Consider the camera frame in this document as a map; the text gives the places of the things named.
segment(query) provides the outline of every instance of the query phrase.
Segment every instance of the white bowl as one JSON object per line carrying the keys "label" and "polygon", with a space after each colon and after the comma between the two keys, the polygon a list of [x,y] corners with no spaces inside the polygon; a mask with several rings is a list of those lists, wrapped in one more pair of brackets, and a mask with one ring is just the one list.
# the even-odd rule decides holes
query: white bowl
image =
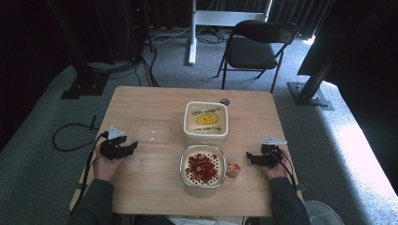
{"label": "white bowl", "polygon": [[[208,181],[195,178],[194,172],[189,172],[191,168],[190,159],[196,158],[198,154],[207,158],[214,166],[216,175],[212,176]],[[189,146],[181,156],[180,176],[184,183],[184,187],[188,193],[197,198],[206,198],[213,195],[217,189],[225,181],[226,162],[225,155],[222,150],[215,146],[209,145],[193,145]]]}

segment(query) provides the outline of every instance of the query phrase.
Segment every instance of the person's left hand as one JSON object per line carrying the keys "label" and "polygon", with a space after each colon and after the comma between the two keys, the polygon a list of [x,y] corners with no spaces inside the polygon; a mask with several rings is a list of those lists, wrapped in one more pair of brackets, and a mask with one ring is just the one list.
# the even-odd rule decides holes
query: person's left hand
{"label": "person's left hand", "polygon": [[100,144],[96,146],[96,161],[94,162],[94,179],[110,182],[116,175],[126,157],[110,160],[100,154]]}

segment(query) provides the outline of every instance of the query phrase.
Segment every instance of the person's right hand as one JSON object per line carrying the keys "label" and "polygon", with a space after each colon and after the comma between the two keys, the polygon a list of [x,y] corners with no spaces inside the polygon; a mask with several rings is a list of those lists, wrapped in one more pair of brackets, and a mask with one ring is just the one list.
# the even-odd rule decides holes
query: person's right hand
{"label": "person's right hand", "polygon": [[110,160],[100,154],[100,144],[96,147],[96,161],[94,162],[94,178],[110,182],[116,175],[126,158]]}
{"label": "person's right hand", "polygon": [[[284,151],[283,149],[281,149],[283,158],[282,158],[282,163],[284,165],[286,165],[286,161],[289,157],[289,155],[287,155],[286,151]],[[261,171],[264,172],[264,174],[267,176],[268,180],[271,180],[273,178],[276,177],[288,177],[288,173],[287,171],[284,169],[284,167],[281,165],[281,163],[279,163],[276,167],[274,168],[270,168],[268,166],[260,166]]]}

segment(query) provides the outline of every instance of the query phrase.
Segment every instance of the gray carpet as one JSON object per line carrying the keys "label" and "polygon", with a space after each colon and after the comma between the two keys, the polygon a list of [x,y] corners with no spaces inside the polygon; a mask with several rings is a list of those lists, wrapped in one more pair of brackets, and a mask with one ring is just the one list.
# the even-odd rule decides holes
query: gray carpet
{"label": "gray carpet", "polygon": [[[221,78],[213,76],[222,58],[223,44],[198,42],[194,66],[186,65],[189,44],[185,38],[154,46],[158,54],[153,74],[161,87],[221,88]],[[398,224],[398,198],[338,88],[326,82],[321,85],[334,111],[298,106],[291,97],[286,83],[308,79],[296,74],[309,48],[297,38],[286,49],[273,94],[298,180],[307,187],[304,200],[329,205],[345,224]],[[153,55],[145,46],[143,57],[148,63]],[[76,76],[73,67],[54,78],[0,154],[0,224],[67,223],[69,202],[91,146],[60,152],[52,144],[53,134],[67,123],[90,125],[94,115],[98,128],[115,88],[140,85],[140,81],[141,85],[148,85],[145,74],[143,65],[137,68],[140,79],[133,72],[114,73],[102,96],[77,100],[60,99]],[[256,80],[255,74],[231,73],[225,88],[269,91],[272,74],[273,70],[268,71]],[[63,148],[72,148],[94,140],[97,132],[68,127],[55,141]]]}

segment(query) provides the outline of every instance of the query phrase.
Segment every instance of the sunlight on floor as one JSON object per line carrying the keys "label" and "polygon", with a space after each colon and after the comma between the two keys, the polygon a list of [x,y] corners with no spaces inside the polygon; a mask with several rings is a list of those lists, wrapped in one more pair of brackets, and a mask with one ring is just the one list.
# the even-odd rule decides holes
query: sunlight on floor
{"label": "sunlight on floor", "polygon": [[308,38],[308,39],[305,39],[302,42],[304,42],[304,43],[306,43],[308,45],[312,45],[312,44],[314,44],[314,41],[315,41],[315,36],[313,36],[311,38]]}
{"label": "sunlight on floor", "polygon": [[389,197],[385,195],[391,193],[390,182],[385,175],[380,175],[384,172],[360,127],[355,124],[345,125],[335,135],[339,143],[344,144],[344,158],[351,171],[351,178],[380,198]]}

